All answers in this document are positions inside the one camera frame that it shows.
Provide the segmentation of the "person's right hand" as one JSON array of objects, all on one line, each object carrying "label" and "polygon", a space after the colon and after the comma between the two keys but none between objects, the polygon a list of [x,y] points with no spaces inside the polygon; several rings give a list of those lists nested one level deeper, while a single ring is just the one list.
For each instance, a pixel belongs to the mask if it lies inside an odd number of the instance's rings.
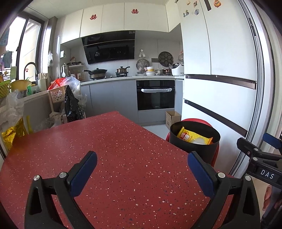
[{"label": "person's right hand", "polygon": [[264,195],[263,211],[269,207],[278,209],[281,206],[281,189],[268,185]]}]

